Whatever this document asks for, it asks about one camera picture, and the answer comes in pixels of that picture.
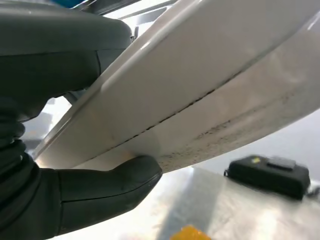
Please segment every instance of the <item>stainless steel surface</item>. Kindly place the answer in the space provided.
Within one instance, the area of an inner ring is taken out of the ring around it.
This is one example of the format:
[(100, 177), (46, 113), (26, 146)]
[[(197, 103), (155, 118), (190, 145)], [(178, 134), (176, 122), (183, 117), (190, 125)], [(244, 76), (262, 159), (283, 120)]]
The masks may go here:
[(26, 131), (21, 140), (26, 145), (29, 154), (33, 155), (38, 144), (70, 107), (71, 104), (63, 96), (49, 99), (38, 116), (23, 123)]
[(169, 240), (193, 225), (213, 240), (318, 240), (319, 224), (315, 201), (263, 193), (188, 167), (165, 174), (134, 210), (56, 239)]
[(168, 172), (309, 114), (320, 107), (320, 24), (312, 18), (319, 9), (318, 0), (178, 1), (72, 107), (37, 161), (107, 170), (147, 154)]

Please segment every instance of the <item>black device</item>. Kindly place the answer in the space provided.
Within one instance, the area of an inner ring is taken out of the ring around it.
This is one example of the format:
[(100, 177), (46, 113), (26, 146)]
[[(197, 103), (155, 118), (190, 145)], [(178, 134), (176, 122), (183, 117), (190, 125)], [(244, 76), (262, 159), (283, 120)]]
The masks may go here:
[(301, 200), (310, 185), (309, 170), (284, 158), (251, 155), (232, 161), (225, 175), (239, 183)]

